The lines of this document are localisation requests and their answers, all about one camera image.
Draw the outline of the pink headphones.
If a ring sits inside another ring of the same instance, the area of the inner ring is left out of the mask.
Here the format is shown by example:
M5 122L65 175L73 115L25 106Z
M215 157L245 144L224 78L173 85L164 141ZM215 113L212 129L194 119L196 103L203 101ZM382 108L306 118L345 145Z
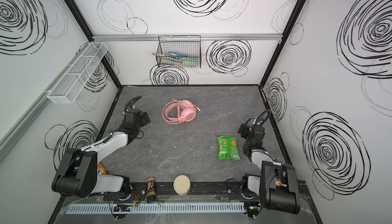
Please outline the pink headphones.
M177 111L176 117L170 117L169 114L172 110ZM189 100L172 100L164 106L162 109L162 118L168 124L179 124L185 122L191 122L195 119L197 112L201 109L194 105Z

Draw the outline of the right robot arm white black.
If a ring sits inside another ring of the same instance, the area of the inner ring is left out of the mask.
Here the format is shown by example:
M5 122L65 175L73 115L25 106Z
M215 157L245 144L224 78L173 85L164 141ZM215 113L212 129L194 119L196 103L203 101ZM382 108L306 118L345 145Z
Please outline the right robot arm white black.
M263 147L264 124L271 114L267 109L258 117L248 119L238 130L246 139L244 155L260 170L259 175L243 176L241 194L246 199L257 197L261 208L299 214L301 205L295 168L277 161Z

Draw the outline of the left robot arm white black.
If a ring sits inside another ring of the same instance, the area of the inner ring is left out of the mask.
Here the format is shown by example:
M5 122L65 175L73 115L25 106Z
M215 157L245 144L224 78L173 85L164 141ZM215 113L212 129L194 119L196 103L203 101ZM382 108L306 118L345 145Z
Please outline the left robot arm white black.
M121 200L132 194L129 177L99 175L98 164L116 150L142 139L141 130L151 121L147 112L135 107L141 96L132 98L124 107L123 120L118 129L92 145L68 149L52 181L52 191L64 196L88 197L98 193L117 193Z

